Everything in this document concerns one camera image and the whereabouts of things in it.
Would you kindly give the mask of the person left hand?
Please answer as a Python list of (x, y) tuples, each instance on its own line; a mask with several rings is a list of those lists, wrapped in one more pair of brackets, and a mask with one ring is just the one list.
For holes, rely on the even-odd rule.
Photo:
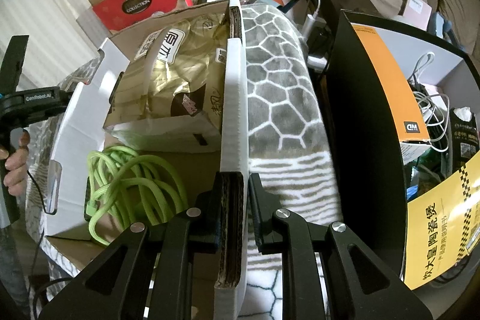
[(24, 130), (19, 138), (19, 148), (10, 154), (1, 146), (1, 160), (5, 163), (5, 173), (2, 183), (7, 187), (11, 196), (19, 196), (27, 187), (27, 160), (29, 157), (30, 134)]

